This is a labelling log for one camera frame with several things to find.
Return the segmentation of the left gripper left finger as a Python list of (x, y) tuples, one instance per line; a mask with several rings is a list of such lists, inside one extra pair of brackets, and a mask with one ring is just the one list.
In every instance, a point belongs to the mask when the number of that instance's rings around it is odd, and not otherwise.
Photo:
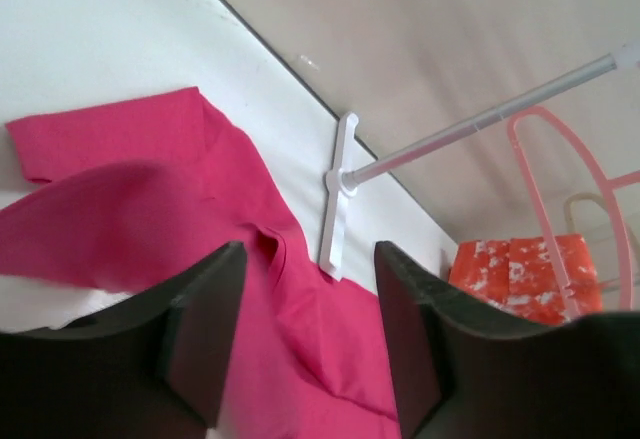
[(5, 438), (203, 438), (217, 424), (246, 276), (228, 243), (53, 330), (1, 337)]

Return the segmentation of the magenta pink trousers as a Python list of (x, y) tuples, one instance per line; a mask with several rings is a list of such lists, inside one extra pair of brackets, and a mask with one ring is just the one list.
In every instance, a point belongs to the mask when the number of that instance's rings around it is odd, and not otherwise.
[(3, 275), (126, 300), (239, 242), (246, 276), (215, 426), (398, 436), (377, 297), (311, 261), (253, 143), (197, 88), (7, 129), (37, 189), (1, 212)]

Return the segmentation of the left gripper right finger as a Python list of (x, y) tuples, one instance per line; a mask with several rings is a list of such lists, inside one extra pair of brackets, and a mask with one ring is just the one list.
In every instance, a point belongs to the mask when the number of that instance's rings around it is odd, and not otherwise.
[(635, 438), (639, 316), (561, 326), (486, 304), (389, 241), (375, 276), (405, 438)]

